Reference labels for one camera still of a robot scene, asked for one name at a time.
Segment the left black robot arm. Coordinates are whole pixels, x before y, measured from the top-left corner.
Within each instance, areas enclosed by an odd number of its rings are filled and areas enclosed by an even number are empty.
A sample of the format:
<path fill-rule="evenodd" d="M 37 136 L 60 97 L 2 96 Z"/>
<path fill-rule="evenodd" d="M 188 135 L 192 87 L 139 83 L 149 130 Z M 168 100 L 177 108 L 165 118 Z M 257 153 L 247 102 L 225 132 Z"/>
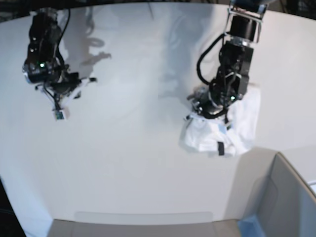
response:
<path fill-rule="evenodd" d="M 188 100 L 186 146 L 219 156 L 239 156 L 252 149 L 259 117 L 261 91 L 250 84 L 252 43 L 260 39 L 267 0 L 232 0 L 224 32 L 216 38 L 222 44 L 216 76 L 208 81 L 201 71 L 207 48 L 196 65 L 201 86 Z"/>

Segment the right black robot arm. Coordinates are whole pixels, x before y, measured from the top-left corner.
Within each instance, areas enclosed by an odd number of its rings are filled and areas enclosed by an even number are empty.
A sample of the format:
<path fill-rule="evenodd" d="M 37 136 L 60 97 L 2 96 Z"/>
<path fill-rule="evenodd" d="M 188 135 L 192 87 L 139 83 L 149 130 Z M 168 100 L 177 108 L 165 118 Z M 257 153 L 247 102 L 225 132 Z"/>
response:
<path fill-rule="evenodd" d="M 27 57 L 22 66 L 26 81 L 35 85 L 52 102 L 53 111 L 61 112 L 66 103 L 78 99 L 81 90 L 97 78 L 80 78 L 79 73 L 70 73 L 59 46 L 66 31 L 58 25 L 57 10 L 40 8 L 33 16 L 29 29 Z"/>

